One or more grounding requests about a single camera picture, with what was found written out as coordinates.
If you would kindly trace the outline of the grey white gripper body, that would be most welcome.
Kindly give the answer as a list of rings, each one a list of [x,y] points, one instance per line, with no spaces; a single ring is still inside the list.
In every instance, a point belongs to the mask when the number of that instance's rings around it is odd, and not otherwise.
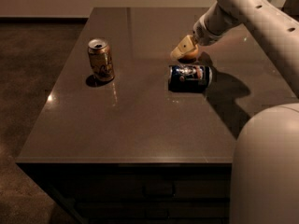
[[[201,16],[200,19],[194,24],[193,37],[200,46],[211,46],[221,39],[221,35],[214,35],[211,33],[205,25],[205,16]]]

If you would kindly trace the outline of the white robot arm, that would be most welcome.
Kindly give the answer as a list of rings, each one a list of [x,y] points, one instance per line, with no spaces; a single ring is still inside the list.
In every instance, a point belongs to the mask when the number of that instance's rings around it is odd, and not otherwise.
[[[247,62],[252,98],[265,107],[240,132],[232,161],[230,224],[299,224],[299,32],[271,0],[216,0],[172,51],[191,57],[244,25],[277,70]]]

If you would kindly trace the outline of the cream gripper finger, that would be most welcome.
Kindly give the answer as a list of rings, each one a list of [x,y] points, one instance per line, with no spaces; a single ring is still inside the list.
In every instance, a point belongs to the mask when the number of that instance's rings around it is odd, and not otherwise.
[[[193,51],[197,43],[192,35],[186,35],[178,45],[171,51],[170,56],[173,60],[182,59],[189,51]]]

